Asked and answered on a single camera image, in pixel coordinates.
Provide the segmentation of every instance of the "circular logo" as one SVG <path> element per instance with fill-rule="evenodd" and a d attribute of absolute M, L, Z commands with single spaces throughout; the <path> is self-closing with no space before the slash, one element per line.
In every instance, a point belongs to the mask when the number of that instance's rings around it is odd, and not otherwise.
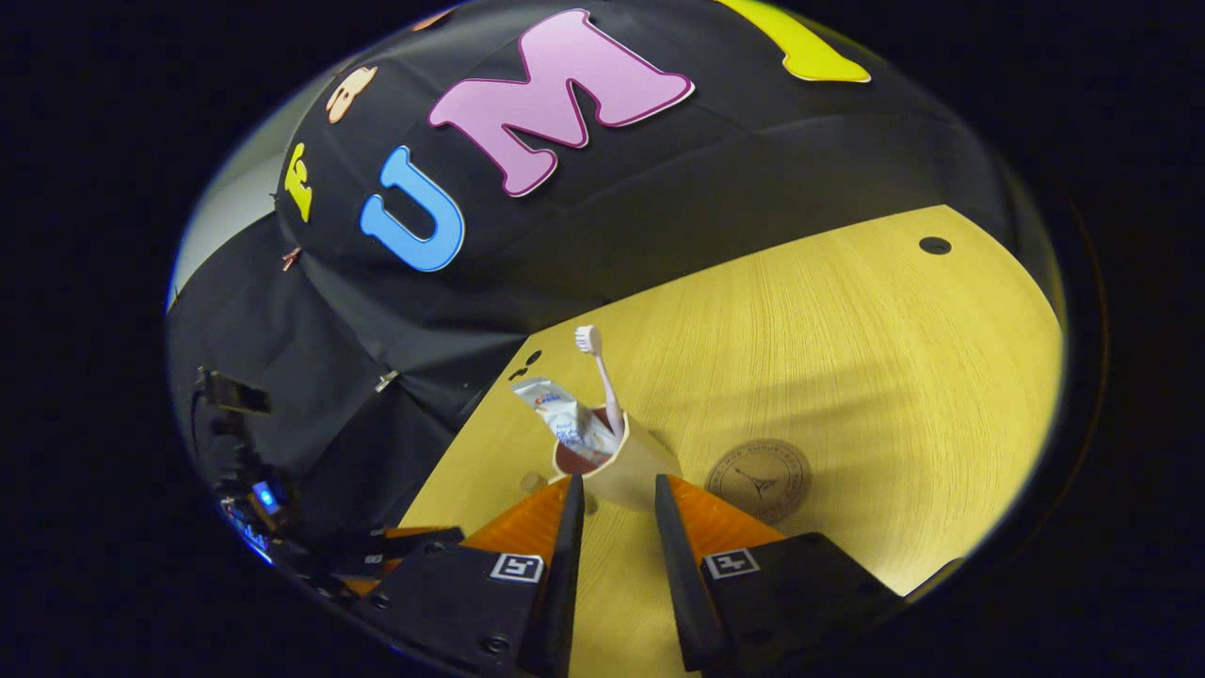
<path fill-rule="evenodd" d="M 711 470 L 707 491 L 763 523 L 787 518 L 804 500 L 811 468 L 803 453 L 782 441 L 752 441 Z"/>

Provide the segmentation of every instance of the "yellow letter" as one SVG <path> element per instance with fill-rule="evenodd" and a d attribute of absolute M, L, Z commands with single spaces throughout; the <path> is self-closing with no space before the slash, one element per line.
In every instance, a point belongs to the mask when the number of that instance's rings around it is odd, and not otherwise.
<path fill-rule="evenodd" d="M 819 36 L 782 10 L 757 0 L 716 1 L 748 19 L 786 52 L 782 65 L 790 75 L 800 79 L 870 82 L 866 69 L 837 54 Z"/>
<path fill-rule="evenodd" d="M 289 160 L 289 169 L 284 171 L 284 189 L 293 195 L 293 201 L 301 210 L 301 220 L 310 223 L 310 200 L 313 199 L 313 188 L 304 185 L 310 177 L 310 172 L 301 161 L 301 153 L 305 153 L 305 143 L 298 143 L 293 149 L 293 159 Z"/>

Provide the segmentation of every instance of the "screw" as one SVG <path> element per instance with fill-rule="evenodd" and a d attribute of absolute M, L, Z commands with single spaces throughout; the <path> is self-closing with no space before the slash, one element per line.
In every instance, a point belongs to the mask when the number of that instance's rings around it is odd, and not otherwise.
<path fill-rule="evenodd" d="M 511 641 L 501 633 L 494 633 L 493 636 L 486 638 L 482 644 L 489 654 L 501 654 L 511 649 Z"/>
<path fill-rule="evenodd" d="M 922 237 L 921 248 L 930 254 L 945 254 L 948 253 L 953 246 L 950 244 L 948 240 L 941 237 Z"/>

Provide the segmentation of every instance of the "cup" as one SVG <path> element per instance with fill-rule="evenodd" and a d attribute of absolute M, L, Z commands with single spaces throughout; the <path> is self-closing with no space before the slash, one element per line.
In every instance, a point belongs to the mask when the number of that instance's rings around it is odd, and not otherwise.
<path fill-rule="evenodd" d="M 594 414 L 606 424 L 606 408 Z M 652 513 L 657 495 L 657 476 L 682 476 L 677 458 L 657 442 L 639 421 L 623 413 L 623 440 L 619 449 L 601 466 L 577 456 L 558 441 L 552 449 L 552 467 L 560 472 L 551 483 L 569 474 L 582 477 L 582 489 L 599 500 L 631 511 Z"/>

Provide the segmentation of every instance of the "blue letter u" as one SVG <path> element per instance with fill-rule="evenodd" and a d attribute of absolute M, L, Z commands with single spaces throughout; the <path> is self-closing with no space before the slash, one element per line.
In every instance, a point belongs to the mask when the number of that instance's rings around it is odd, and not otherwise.
<path fill-rule="evenodd" d="M 410 148 L 398 146 L 381 167 L 381 184 L 410 194 L 435 219 L 435 232 L 423 240 L 386 211 L 380 195 L 371 195 L 360 211 L 360 230 L 380 240 L 394 254 L 423 272 L 448 265 L 464 242 L 464 216 L 452 197 L 410 164 Z"/>

